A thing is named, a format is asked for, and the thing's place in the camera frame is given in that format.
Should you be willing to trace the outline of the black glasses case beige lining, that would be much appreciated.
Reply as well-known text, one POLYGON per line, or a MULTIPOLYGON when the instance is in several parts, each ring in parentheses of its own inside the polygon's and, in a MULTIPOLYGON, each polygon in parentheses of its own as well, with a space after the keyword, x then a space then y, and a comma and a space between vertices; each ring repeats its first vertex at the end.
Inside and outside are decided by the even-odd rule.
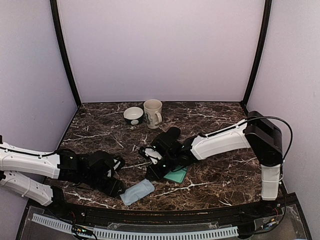
POLYGON ((170 127, 167 131, 160 133, 157 139, 167 146, 172 145, 178 140, 181 135, 181 130, 178 127, 170 127))

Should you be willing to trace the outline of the blue grey glasses case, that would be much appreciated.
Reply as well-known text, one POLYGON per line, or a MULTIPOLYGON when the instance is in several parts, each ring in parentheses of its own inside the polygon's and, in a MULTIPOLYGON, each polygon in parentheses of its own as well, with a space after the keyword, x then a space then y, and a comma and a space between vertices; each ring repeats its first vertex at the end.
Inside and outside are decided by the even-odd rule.
POLYGON ((164 176, 164 179, 174 183, 181 184, 187 175, 187 171, 188 171, 187 166, 186 167, 178 166, 173 171, 170 171, 169 173, 167 173, 164 176))

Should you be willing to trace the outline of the light blue cloth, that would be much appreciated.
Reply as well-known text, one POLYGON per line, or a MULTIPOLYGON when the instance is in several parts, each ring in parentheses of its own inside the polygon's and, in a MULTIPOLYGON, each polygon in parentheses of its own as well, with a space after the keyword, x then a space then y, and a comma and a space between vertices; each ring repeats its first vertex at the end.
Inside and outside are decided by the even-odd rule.
POLYGON ((120 195, 120 198, 126 206, 130 206, 154 191, 154 185, 149 180, 144 179, 126 189, 125 192, 120 195))

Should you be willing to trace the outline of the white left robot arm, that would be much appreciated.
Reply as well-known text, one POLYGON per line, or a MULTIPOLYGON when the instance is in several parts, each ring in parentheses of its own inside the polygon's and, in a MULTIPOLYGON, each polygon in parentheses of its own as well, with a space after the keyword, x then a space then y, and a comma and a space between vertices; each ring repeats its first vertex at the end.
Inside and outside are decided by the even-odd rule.
POLYGON ((71 213, 64 192, 56 186, 37 182, 28 174, 85 184, 109 197, 123 194, 125 185, 115 173, 125 165, 122 157, 105 151, 77 154, 70 149, 41 152, 0 142, 0 184, 42 206, 50 206, 60 218, 71 213))

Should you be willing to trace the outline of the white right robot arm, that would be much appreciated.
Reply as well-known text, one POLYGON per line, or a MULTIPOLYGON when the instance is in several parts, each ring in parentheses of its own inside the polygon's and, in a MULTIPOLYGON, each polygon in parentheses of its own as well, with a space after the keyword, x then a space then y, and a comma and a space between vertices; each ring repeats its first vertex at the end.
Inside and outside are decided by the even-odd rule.
POLYGON ((290 124, 276 116, 265 116, 251 111, 245 119, 213 131, 199 133, 179 142, 181 130, 171 127, 158 134, 150 144, 139 148, 138 153, 150 161, 145 177, 149 181, 160 181, 177 167, 188 167, 213 156, 238 150, 252 150, 261 166, 261 199, 255 205, 255 213, 266 217, 275 208, 283 165, 292 147, 291 138, 283 149, 283 134, 273 123, 279 121, 293 134, 290 124))

